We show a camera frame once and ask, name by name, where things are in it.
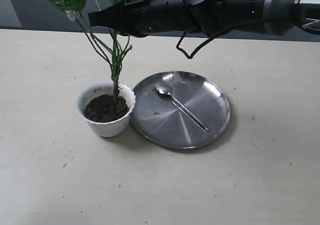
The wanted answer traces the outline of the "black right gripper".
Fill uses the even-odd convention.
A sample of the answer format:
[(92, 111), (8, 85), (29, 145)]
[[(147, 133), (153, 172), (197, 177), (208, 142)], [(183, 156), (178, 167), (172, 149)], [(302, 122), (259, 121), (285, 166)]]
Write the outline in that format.
[(103, 27), (134, 37), (192, 32), (212, 35), (221, 27), (215, 5), (222, 0), (124, 0), (88, 13), (91, 27)]

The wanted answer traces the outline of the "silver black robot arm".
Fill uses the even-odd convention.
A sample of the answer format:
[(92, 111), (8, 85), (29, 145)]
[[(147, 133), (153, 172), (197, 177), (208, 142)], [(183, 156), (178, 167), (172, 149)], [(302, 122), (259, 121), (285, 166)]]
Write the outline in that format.
[(158, 33), (320, 33), (320, 0), (123, 0), (88, 14), (92, 27), (143, 38)]

